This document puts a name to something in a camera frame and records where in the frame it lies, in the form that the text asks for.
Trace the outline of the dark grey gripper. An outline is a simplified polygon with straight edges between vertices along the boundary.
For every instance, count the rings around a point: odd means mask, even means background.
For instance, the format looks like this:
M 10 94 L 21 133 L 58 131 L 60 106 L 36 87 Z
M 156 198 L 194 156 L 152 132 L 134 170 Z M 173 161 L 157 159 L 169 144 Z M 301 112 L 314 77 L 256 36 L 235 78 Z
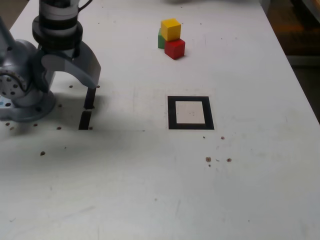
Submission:
M 31 61 L 33 82 L 36 88 L 48 93 L 56 72 L 68 73 L 87 88 L 96 88 L 101 74 L 101 65 L 96 55 L 83 41 L 79 45 L 78 56 L 71 58 L 74 52 L 74 48 L 53 50 L 38 45 Z

